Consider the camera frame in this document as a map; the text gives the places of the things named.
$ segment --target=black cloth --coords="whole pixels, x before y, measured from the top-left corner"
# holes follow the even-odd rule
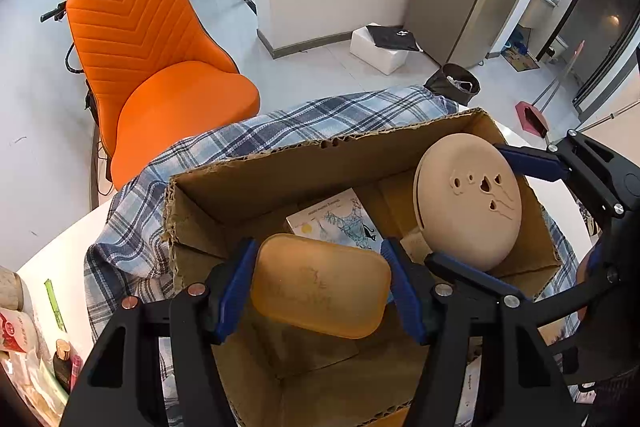
[[[398,26],[367,26],[377,48],[419,52],[414,34]]]

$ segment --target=round wooden disc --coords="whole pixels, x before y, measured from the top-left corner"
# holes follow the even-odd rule
[[[507,257],[522,219],[509,164],[472,134],[446,136],[424,154],[414,178],[414,209],[431,250],[483,271]]]

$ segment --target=trash can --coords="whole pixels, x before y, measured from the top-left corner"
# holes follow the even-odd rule
[[[457,64],[445,64],[427,80],[424,87],[462,105],[468,105],[480,92],[478,79]]]

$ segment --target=tile floor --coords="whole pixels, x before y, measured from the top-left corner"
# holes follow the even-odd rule
[[[211,37],[235,60],[239,70],[260,91],[261,113],[326,96],[385,89],[390,86],[423,84],[438,69],[425,54],[411,53],[404,66],[386,76],[349,52],[348,41],[329,44],[273,60],[256,35],[257,17],[242,0],[190,0]],[[470,107],[484,108],[495,120],[521,135],[532,146],[544,148],[544,140],[520,127],[514,106],[520,100],[533,102],[551,82],[554,67],[518,73],[502,57],[472,68],[481,92]],[[561,87],[545,110],[552,126],[552,139],[578,125],[571,95]],[[100,182],[101,191],[105,192]]]

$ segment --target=white foam box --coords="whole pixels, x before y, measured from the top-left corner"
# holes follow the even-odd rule
[[[380,26],[376,23],[371,23],[371,25]],[[407,50],[377,48],[366,26],[352,33],[350,51],[356,57],[385,74],[396,71],[404,64],[406,56],[409,54]]]

